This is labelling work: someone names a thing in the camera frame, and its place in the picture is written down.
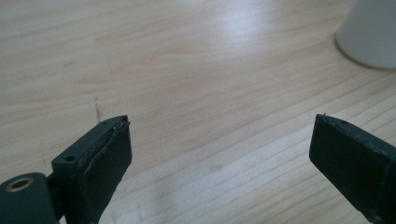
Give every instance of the white cup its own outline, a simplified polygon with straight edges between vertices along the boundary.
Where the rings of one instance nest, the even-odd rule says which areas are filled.
[[[335,41],[357,63],[396,68],[396,0],[355,0]]]

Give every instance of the table surface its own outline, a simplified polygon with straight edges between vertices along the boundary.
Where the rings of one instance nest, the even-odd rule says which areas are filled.
[[[0,180],[128,115],[101,223],[367,223],[308,158],[316,114],[396,144],[396,73],[333,36],[351,1],[0,3]]]

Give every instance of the wooden table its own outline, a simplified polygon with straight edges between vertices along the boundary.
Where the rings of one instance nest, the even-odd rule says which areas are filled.
[[[317,113],[396,144],[396,73],[345,58],[351,1],[0,3],[0,180],[103,119],[134,159],[101,223],[366,223],[308,159]]]

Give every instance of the hole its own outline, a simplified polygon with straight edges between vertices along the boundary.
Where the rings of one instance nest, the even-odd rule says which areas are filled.
[[[74,159],[75,159],[76,157],[74,157],[74,156],[68,156],[68,157],[66,157],[66,161],[73,161]]]
[[[27,187],[31,186],[33,182],[34,180],[32,177],[24,177],[21,179],[17,179],[7,186],[7,191],[16,192],[16,191],[20,191],[21,189],[26,189]]]

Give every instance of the black object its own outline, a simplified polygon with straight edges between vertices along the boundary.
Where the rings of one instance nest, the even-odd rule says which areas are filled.
[[[0,186],[0,223],[98,223],[131,164],[127,116],[107,119],[52,161],[53,173],[19,175]]]
[[[311,161],[373,223],[396,223],[396,147],[341,119],[317,115]]]

